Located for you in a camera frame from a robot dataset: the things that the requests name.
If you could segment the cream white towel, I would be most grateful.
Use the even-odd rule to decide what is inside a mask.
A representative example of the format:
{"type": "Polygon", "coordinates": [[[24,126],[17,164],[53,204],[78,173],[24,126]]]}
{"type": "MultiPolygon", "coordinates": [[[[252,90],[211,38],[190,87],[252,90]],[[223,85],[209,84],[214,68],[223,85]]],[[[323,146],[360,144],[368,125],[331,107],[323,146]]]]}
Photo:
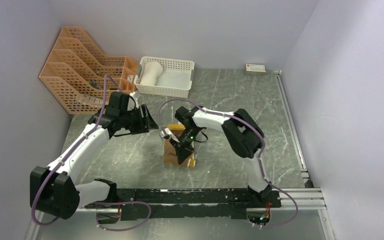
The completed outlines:
{"type": "Polygon", "coordinates": [[[154,86],[157,82],[157,78],[163,73],[163,70],[163,66],[157,61],[146,63],[144,65],[140,84],[145,86],[154,86]]]}

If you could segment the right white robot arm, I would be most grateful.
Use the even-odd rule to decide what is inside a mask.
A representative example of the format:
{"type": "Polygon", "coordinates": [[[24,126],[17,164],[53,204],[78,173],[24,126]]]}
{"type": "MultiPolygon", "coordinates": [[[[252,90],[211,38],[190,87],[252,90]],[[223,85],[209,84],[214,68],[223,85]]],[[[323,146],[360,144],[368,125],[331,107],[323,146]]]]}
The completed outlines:
{"type": "Polygon", "coordinates": [[[264,133],[246,110],[240,108],[234,112],[223,112],[199,105],[193,109],[180,107],[176,110],[175,118],[184,125],[183,133],[177,137],[165,128],[160,136],[174,147],[179,164],[194,152],[192,143],[198,133],[204,129],[221,131],[234,153],[245,161],[250,202],[255,207],[262,207],[268,202],[272,186],[266,177],[262,160],[266,146],[264,133]]]}

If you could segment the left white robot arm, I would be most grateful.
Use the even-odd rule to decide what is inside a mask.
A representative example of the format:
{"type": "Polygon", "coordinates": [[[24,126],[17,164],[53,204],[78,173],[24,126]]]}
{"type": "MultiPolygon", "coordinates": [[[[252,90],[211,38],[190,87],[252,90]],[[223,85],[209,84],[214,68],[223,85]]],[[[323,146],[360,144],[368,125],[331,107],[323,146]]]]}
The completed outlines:
{"type": "Polygon", "coordinates": [[[93,115],[81,135],[56,160],[30,173],[30,207],[59,219],[70,218],[79,207],[102,204],[114,207],[119,201],[115,182],[97,178],[75,184],[80,171],[92,161],[95,152],[126,130],[128,135],[158,129],[146,104],[139,105],[129,94],[112,92],[108,105],[93,115]]]}

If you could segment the white plastic basket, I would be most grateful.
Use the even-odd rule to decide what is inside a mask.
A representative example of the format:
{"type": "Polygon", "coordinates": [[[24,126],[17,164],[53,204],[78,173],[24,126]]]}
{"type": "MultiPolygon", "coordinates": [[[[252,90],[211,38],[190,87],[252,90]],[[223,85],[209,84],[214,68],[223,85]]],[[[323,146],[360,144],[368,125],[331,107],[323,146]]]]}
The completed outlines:
{"type": "Polygon", "coordinates": [[[187,98],[192,88],[195,62],[172,58],[144,56],[141,58],[133,83],[141,94],[166,97],[187,98]],[[153,86],[140,83],[145,64],[159,62],[163,67],[162,74],[153,86]]]}

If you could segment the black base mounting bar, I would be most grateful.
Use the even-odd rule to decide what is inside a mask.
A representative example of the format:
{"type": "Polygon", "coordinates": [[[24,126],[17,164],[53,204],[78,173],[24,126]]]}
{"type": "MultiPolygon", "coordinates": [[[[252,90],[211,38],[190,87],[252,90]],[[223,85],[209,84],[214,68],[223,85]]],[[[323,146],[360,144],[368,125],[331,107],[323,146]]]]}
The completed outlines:
{"type": "Polygon", "coordinates": [[[90,203],[86,209],[101,212],[113,209],[120,213],[121,220],[131,221],[174,218],[230,217],[245,220],[250,209],[265,210],[282,206],[280,194],[270,191],[260,198],[248,188],[119,188],[116,205],[90,203]]]}

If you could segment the orange plastic file organizer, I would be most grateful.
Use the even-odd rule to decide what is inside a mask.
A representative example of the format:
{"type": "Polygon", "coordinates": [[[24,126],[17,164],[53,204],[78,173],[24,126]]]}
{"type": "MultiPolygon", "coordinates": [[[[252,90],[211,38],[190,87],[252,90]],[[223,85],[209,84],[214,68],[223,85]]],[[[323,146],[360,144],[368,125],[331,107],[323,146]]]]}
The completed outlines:
{"type": "Polygon", "coordinates": [[[69,114],[93,114],[104,96],[136,92],[138,67],[130,56],[105,54],[82,27],[64,26],[39,79],[69,114]]]}

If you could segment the small white red box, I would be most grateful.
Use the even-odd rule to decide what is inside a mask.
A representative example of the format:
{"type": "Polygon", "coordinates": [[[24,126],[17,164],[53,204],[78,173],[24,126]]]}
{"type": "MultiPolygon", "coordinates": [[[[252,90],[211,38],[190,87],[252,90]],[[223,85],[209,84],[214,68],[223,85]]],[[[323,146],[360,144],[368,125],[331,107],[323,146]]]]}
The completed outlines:
{"type": "Polygon", "coordinates": [[[266,66],[264,64],[250,64],[245,65],[246,75],[265,75],[267,73],[266,66]]]}

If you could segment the aluminium frame rail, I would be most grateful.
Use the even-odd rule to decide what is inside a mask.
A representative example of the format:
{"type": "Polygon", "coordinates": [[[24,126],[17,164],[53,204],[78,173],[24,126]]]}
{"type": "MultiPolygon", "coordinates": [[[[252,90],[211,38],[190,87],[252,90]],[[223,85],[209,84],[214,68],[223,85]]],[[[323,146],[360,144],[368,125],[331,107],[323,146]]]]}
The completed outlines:
{"type": "Polygon", "coordinates": [[[179,164],[194,153],[197,135],[205,129],[222,132],[231,149],[244,160],[247,170],[246,188],[118,188],[113,181],[97,178],[75,184],[79,171],[94,152],[120,130],[126,135],[148,133],[158,129],[145,104],[132,94],[117,90],[105,93],[98,111],[87,122],[81,135],[56,160],[30,173],[31,218],[37,224],[38,211],[55,220],[69,219],[78,211],[95,213],[96,226],[108,231],[118,221],[150,219],[218,218],[246,220],[261,229],[280,227],[273,223],[273,210],[293,211],[291,219],[301,211],[318,211],[324,236],[333,239],[327,221],[327,205],[319,188],[309,182],[304,188],[281,189],[268,179],[262,160],[266,143],[262,130],[244,110],[214,111],[198,104],[192,109],[180,107],[175,118],[184,126],[176,136],[168,128],[160,130],[161,138],[172,146],[179,164]]]}

